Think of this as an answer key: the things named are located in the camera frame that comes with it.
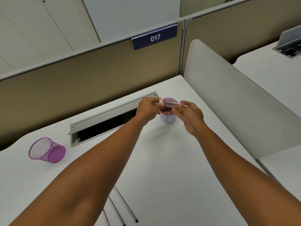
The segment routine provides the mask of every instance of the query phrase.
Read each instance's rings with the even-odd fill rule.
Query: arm
[[[143,98],[134,118],[66,167],[10,226],[94,225],[159,99]]]
[[[217,179],[248,225],[300,225],[301,202],[234,152],[204,122],[193,103],[173,109],[196,137]]]

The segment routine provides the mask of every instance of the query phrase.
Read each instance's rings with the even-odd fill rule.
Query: left arm
[[[67,166],[10,226],[94,225],[159,99],[143,98],[134,118]]]

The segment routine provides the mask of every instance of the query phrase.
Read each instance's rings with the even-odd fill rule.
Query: right arm
[[[193,103],[173,109],[196,137],[214,174],[248,225],[301,225],[301,202],[234,152],[204,122]]]

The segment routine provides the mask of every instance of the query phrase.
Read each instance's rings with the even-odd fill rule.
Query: person's left hand
[[[157,114],[160,114],[160,109],[163,108],[164,103],[160,104],[159,100],[160,98],[146,97],[139,102],[136,116],[142,119],[144,125],[155,118]]]

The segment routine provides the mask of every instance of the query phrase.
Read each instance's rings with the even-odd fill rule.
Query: desk surface
[[[8,225],[67,165],[113,133],[70,148],[67,134],[71,123],[153,91],[161,98],[194,102],[203,110],[208,126],[235,152],[260,168],[182,76],[177,76],[29,133],[0,152],[0,225]],[[28,149],[40,137],[50,137],[64,145],[65,157],[56,164],[30,160]],[[246,225],[197,140],[179,119],[164,124],[157,116],[145,126],[116,187],[141,225]],[[110,196],[126,225],[137,225],[114,191]],[[104,209],[111,225],[119,225],[110,204]],[[102,216],[96,225],[105,225]]]
[[[242,55],[234,66],[301,117],[301,56],[289,59],[272,50],[276,45]],[[301,200],[301,145],[259,160]]]
[[[234,67],[301,117],[301,56],[272,50],[277,42],[240,56]]]

